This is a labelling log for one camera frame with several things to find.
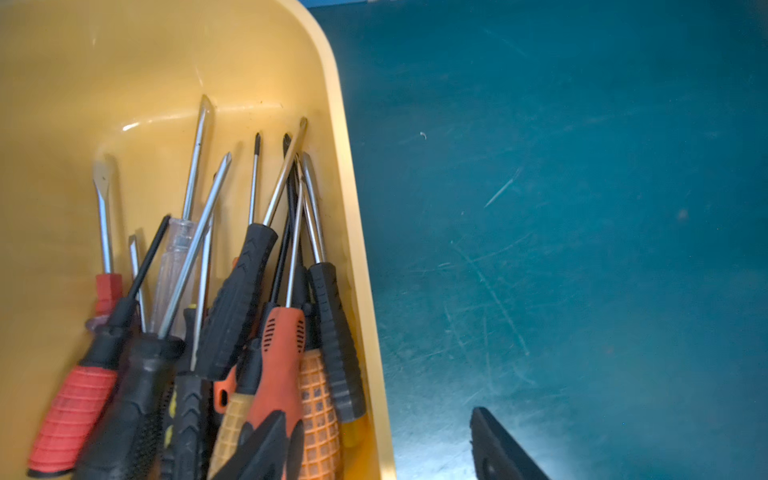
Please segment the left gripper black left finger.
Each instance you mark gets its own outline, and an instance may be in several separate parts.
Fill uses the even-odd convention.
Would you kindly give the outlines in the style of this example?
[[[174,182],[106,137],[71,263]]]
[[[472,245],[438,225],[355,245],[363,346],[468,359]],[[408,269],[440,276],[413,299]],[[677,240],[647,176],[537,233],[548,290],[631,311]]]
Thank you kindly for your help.
[[[287,417],[271,412],[250,433],[214,479],[298,479],[304,449],[304,425],[299,420],[287,433]]]

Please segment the orange black handle screwdriver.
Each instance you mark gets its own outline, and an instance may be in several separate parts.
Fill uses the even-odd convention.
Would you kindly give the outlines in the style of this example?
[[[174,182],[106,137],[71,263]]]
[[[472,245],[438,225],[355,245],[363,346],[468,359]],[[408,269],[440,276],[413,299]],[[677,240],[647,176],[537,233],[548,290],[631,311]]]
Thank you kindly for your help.
[[[287,182],[290,231],[289,246],[281,263],[288,275],[282,306],[270,310],[263,324],[260,342],[259,385],[240,431],[244,444],[252,433],[275,411],[285,415],[285,436],[291,442],[303,442],[303,406],[299,387],[300,363],[305,350],[306,329],[303,301],[306,288],[299,273],[302,207],[301,190],[291,176]]]

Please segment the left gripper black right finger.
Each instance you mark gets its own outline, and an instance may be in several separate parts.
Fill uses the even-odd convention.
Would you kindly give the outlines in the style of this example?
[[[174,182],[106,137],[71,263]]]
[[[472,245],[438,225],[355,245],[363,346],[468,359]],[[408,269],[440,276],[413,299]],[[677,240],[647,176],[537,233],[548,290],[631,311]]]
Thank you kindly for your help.
[[[472,457],[479,480],[549,480],[487,408],[472,410],[470,429]]]

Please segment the yellow plastic storage box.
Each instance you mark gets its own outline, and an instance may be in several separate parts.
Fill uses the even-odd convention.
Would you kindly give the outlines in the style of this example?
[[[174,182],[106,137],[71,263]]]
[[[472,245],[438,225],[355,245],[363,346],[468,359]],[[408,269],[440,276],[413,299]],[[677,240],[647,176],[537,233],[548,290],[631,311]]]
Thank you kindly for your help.
[[[248,225],[253,141],[259,210],[281,140],[308,123],[328,259],[353,332],[367,413],[346,429],[348,479],[395,477],[382,361],[337,65],[296,1],[5,1],[1,5],[1,475],[22,479],[44,415],[87,348],[102,268],[93,165],[109,189],[115,268],[127,239],[179,215],[199,104],[214,107],[196,199],[222,157],[212,286]]]

